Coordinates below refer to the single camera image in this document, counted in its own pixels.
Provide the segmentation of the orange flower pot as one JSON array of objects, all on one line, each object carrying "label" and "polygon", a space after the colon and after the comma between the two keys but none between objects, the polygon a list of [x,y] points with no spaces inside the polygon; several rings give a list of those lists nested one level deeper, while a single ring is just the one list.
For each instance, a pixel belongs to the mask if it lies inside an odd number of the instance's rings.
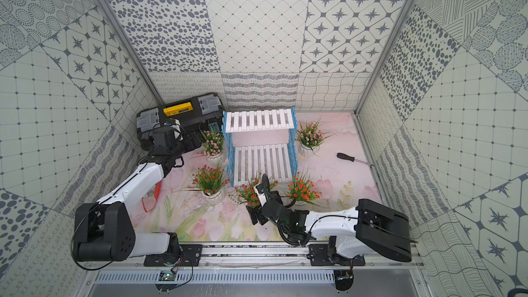
[{"label": "orange flower pot", "polygon": [[314,205],[314,201],[321,198],[321,193],[315,190],[315,184],[307,173],[298,171],[287,185],[286,198],[290,200],[286,208],[291,208],[298,203]]}]

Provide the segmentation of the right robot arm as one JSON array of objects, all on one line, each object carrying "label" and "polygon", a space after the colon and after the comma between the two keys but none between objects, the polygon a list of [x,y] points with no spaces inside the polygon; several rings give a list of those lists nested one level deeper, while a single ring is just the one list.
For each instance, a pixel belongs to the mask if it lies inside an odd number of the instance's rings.
[{"label": "right robot arm", "polygon": [[252,224],[274,224],[284,242],[306,246],[327,238],[328,258],[341,264],[370,252],[402,263],[412,261],[409,218],[370,199],[356,207],[328,213],[292,210],[276,200],[247,209]]}]

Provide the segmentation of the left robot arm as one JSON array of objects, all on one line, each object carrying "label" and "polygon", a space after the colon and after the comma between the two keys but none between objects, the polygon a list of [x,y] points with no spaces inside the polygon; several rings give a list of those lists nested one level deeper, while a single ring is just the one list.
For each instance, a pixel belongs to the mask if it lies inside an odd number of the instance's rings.
[{"label": "left robot arm", "polygon": [[70,242],[71,257],[78,267],[90,261],[108,266],[131,257],[156,254],[167,256],[169,263],[182,262],[177,235],[137,233],[129,217],[129,211],[151,188],[172,169],[184,166],[187,149],[181,129],[179,124],[155,128],[153,145],[138,162],[137,169],[97,202],[78,207]]}]

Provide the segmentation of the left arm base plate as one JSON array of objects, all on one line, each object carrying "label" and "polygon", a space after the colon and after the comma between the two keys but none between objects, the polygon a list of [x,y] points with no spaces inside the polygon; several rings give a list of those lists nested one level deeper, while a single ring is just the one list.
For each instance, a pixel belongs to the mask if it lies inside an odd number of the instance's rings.
[{"label": "left arm base plate", "polygon": [[178,261],[182,267],[197,267],[203,251],[202,244],[180,244],[174,251],[147,255],[144,267],[173,267]]}]

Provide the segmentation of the red flower pot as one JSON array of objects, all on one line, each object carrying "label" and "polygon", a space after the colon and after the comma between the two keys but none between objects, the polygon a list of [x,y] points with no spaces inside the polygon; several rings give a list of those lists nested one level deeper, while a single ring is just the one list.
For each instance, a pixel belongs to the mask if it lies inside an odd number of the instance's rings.
[{"label": "red flower pot", "polygon": [[220,166],[203,166],[192,174],[192,184],[198,188],[205,200],[212,206],[220,204],[229,186],[228,175]]},{"label": "red flower pot", "polygon": [[235,192],[231,195],[232,200],[237,204],[242,204],[250,208],[260,207],[261,202],[254,189],[260,183],[261,179],[254,177],[245,184],[236,187]]}]

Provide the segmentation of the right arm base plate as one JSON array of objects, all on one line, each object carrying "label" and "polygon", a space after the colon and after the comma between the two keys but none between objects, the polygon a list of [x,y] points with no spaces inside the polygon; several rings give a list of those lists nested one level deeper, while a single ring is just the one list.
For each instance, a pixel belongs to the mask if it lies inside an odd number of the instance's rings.
[{"label": "right arm base plate", "polygon": [[362,255],[353,258],[346,258],[337,253],[334,247],[328,244],[310,244],[308,245],[308,255],[311,266],[365,266],[366,261]]}]

